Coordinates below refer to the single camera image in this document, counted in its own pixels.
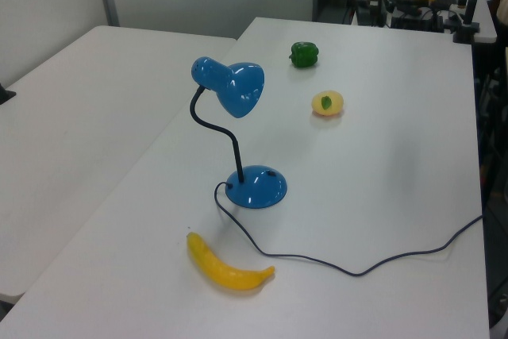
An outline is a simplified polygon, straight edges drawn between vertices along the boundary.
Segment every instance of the yellow banana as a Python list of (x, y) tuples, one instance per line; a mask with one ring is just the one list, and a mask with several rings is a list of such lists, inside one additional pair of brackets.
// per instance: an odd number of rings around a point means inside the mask
[(240, 270), (219, 260), (197, 233), (187, 234), (190, 256), (199, 268), (214, 282), (235, 290), (258, 287), (275, 271), (273, 266), (260, 271)]

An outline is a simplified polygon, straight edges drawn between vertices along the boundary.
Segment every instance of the toy lemon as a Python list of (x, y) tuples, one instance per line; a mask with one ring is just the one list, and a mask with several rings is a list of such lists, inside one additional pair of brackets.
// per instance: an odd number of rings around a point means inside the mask
[(320, 115), (330, 116), (342, 111), (344, 99), (336, 91), (322, 91), (312, 98), (312, 110)]

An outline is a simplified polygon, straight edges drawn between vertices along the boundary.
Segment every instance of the green leaf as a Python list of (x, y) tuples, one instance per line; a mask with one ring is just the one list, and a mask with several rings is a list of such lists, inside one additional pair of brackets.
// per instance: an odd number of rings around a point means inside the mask
[(331, 107), (331, 105), (332, 105), (332, 100), (330, 99), (330, 97), (328, 95), (321, 98), (321, 106), (323, 106), (323, 110), (328, 109), (329, 107)]

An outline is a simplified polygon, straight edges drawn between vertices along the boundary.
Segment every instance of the blue desk lamp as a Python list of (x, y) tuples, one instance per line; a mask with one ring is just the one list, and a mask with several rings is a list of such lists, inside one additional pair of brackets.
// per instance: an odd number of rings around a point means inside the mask
[(276, 170), (266, 166), (241, 166), (238, 141), (229, 130), (203, 121), (195, 107), (205, 89), (215, 91), (222, 106), (234, 117), (247, 115), (260, 99), (264, 72), (257, 64), (238, 63), (226, 67), (209, 57), (201, 57), (192, 65), (192, 78), (199, 88), (190, 102), (190, 115), (200, 125), (226, 134), (233, 142), (237, 170), (228, 178), (225, 193), (229, 200), (246, 208), (273, 206), (286, 195), (287, 184)]

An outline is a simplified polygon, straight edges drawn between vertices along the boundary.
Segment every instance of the toy pepper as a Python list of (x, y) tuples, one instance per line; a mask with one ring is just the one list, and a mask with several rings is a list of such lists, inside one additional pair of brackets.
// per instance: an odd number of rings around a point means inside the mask
[(318, 53), (316, 44), (302, 41), (291, 46), (289, 58), (296, 67), (312, 67), (318, 61)]

